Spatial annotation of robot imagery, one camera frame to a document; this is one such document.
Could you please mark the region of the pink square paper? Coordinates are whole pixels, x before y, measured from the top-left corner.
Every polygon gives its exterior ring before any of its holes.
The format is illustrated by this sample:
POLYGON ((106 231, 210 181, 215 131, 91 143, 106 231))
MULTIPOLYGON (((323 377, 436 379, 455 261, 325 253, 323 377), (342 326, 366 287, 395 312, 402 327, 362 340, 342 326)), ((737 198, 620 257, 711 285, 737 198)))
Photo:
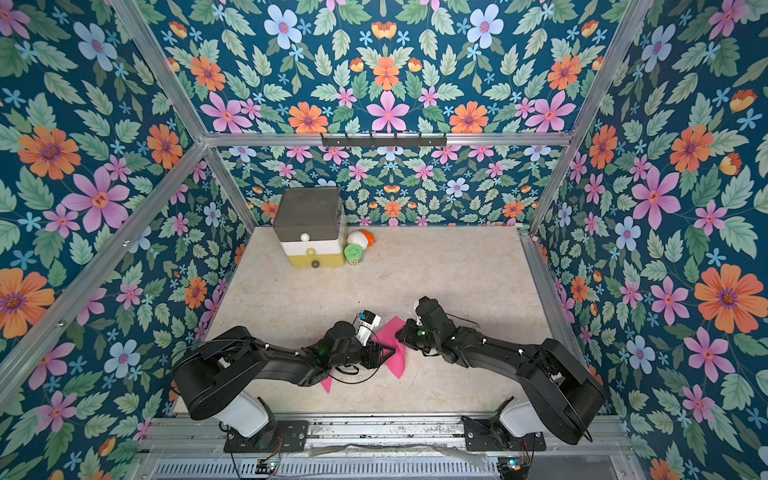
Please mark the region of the pink square paper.
POLYGON ((323 387, 326 393, 331 392, 332 384, 333 384, 333 377, 331 375, 328 375, 324 380, 321 381, 321 386, 323 387))

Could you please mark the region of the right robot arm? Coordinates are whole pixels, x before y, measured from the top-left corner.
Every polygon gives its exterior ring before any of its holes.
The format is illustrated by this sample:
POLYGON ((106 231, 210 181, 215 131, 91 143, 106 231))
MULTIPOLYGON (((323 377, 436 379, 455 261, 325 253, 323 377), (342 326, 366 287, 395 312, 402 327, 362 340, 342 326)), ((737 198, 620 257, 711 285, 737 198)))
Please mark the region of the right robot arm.
POLYGON ((604 389, 559 341, 519 344, 487 336, 456 325, 430 297, 418 301, 415 314, 395 334, 400 343, 449 364, 493 372, 523 388, 524 400, 503 402, 489 420, 490 435, 498 442, 543 433, 568 445, 593 440, 589 427, 606 402, 604 389))

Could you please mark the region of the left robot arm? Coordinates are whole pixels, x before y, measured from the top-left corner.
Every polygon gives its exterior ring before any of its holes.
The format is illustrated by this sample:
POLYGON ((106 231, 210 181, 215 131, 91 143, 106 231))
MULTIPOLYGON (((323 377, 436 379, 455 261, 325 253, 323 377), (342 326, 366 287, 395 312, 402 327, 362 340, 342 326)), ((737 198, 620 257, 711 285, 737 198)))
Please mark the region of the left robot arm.
POLYGON ((272 429, 274 414, 245 389, 255 380, 308 388, 334 372, 356 367, 376 371, 394 354, 378 340, 362 342, 346 321, 334 324, 318 342, 298 350, 273 346, 236 326, 205 342, 173 371, 178 395, 193 420, 215 419, 244 438, 272 429))

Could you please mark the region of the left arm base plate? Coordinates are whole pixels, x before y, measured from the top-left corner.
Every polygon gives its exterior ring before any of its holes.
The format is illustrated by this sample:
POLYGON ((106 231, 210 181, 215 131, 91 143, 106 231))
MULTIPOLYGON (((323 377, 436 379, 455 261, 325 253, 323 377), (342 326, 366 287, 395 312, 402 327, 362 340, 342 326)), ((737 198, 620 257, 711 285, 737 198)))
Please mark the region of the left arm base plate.
POLYGON ((309 423, 302 420, 277 420, 251 437, 229 429, 224 445, 227 454, 297 453, 302 452, 308 438, 309 423))

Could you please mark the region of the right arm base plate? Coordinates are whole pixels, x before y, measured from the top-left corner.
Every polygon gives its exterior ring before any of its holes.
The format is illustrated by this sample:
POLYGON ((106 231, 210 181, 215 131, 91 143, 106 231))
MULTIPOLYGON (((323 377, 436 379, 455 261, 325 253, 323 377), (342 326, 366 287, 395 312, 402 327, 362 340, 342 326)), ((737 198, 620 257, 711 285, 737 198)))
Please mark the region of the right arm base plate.
POLYGON ((531 453, 546 449, 546 442, 541 433, 516 437, 496 419, 462 416, 461 423, 464 428, 465 448, 470 452, 531 453))

